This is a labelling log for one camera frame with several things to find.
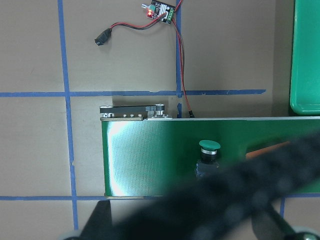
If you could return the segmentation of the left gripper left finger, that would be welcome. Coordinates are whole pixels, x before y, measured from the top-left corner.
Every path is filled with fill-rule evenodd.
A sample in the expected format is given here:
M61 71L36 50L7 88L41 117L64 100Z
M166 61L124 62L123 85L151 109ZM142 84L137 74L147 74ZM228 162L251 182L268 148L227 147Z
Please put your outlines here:
M106 240L111 227L111 203L109 200L100 200L97 202L78 239Z

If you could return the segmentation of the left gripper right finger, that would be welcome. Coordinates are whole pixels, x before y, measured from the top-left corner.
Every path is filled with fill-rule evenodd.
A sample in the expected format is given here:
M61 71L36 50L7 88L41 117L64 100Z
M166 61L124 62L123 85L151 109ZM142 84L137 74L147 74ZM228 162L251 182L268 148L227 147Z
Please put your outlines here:
M269 203L252 215L252 230L258 240L298 240L299 233Z

